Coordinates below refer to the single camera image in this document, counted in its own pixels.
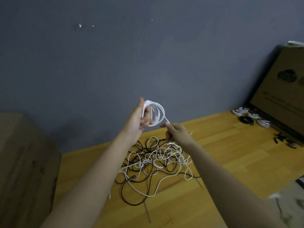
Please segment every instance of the person's right hand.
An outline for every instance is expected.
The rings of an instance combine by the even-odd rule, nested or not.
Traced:
[[[183,125],[166,122],[161,125],[161,128],[164,127],[168,129],[166,132],[166,140],[168,142],[177,142],[183,149],[187,149],[188,145],[195,143],[194,139]]]

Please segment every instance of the person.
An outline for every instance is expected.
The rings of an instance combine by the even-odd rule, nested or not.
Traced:
[[[141,118],[144,100],[130,114],[122,130],[95,164],[63,198],[41,225],[42,228],[93,227],[108,198],[128,150],[152,124],[151,108]],[[264,202],[215,162],[183,125],[165,123],[166,140],[175,141],[188,153],[226,225],[231,228],[284,227]]]

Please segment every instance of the person's right arm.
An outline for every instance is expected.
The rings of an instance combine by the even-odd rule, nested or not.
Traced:
[[[183,125],[165,123],[167,141],[177,142],[188,153],[215,206],[229,228],[283,228],[282,222],[244,184],[214,161]]]

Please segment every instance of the hand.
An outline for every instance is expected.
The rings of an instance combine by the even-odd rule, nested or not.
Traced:
[[[188,145],[195,143],[191,135],[188,133],[187,129],[178,123],[169,123],[161,125],[161,128],[166,127],[168,130],[166,132],[166,140],[168,142],[177,142],[183,149],[186,149]]]
[[[143,110],[144,100],[143,98],[139,99],[137,107],[128,117],[122,132],[130,140],[130,142],[135,144],[140,138],[143,130],[148,126],[153,124],[151,119],[151,107],[148,106],[145,110],[144,117],[141,117]]]

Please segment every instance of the forearm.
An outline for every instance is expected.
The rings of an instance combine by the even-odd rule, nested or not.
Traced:
[[[130,146],[126,136],[120,133],[41,227],[92,227]]]
[[[192,143],[185,151],[190,153],[228,227],[283,227],[259,197],[215,162],[202,147]]]

